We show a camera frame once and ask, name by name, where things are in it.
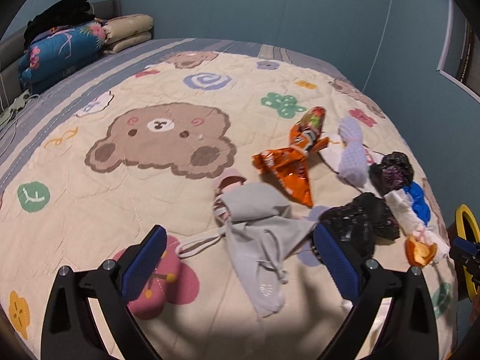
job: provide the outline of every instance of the lavender knitted item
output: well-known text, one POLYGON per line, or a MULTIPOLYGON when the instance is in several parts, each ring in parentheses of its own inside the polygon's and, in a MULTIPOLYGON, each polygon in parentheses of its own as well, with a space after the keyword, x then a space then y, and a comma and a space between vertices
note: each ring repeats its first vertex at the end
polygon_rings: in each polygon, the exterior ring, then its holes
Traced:
POLYGON ((338 133, 346 143, 338 165, 338 175, 355 187, 363 187, 368 178, 368 164, 362 144, 362 129, 356 119, 347 116, 340 119, 338 133))

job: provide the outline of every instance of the headboard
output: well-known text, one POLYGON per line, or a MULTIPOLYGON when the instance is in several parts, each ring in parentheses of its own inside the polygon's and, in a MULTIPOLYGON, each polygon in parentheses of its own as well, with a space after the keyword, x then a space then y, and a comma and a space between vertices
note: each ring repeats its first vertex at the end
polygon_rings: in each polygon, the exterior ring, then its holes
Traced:
MULTIPOLYGON (((90 13, 100 19, 122 15, 120 0, 106 0, 90 4, 90 13)), ((0 42, 0 113, 22 94, 18 81, 18 60, 23 55, 23 33, 26 27, 14 32, 0 42)))

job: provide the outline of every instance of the yellow flower print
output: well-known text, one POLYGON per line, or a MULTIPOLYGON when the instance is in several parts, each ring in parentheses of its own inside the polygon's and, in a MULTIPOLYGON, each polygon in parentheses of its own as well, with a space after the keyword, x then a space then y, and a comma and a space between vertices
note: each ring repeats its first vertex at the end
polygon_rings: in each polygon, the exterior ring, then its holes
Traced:
POLYGON ((307 89, 317 89, 317 86, 315 84, 311 84, 307 81, 304 81, 304 80, 300 80, 300 81, 297 81, 296 84, 298 86, 302 86, 304 88, 307 88, 307 89))
POLYGON ((25 298, 19 298, 15 291, 10 293, 10 305, 8 306, 10 321, 17 332, 25 340, 28 340, 27 327, 30 325, 30 310, 25 298))

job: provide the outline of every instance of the snack wrapper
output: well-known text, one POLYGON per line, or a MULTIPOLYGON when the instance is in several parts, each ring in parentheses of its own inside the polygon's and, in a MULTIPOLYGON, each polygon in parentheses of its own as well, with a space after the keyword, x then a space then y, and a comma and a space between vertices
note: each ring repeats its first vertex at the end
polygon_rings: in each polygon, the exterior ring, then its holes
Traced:
POLYGON ((328 137, 321 139, 325 109, 315 107, 306 112, 290 130, 290 146, 265 150, 252 157, 260 174, 272 173, 285 191, 297 202, 313 207, 307 173, 307 156, 325 149, 328 137))

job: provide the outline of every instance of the metal screw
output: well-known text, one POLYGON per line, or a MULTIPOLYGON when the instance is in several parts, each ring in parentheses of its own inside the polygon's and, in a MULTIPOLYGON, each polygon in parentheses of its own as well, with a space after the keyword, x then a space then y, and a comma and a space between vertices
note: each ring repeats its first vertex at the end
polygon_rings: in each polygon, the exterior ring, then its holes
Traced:
POLYGON ((368 259, 365 262, 365 265, 369 267, 369 269, 377 269, 378 268, 378 261, 375 259, 368 259))
POLYGON ((417 266, 412 266, 412 273, 415 276, 420 276, 422 274, 422 270, 418 268, 417 266))
POLYGON ((60 267, 60 269, 58 270, 58 274, 60 276, 65 276, 67 273, 69 273, 70 271, 70 267, 64 265, 63 267, 60 267))
POLYGON ((108 259, 103 262, 102 268, 106 271, 111 271, 113 268, 115 268, 116 264, 117 262, 114 259, 108 259))

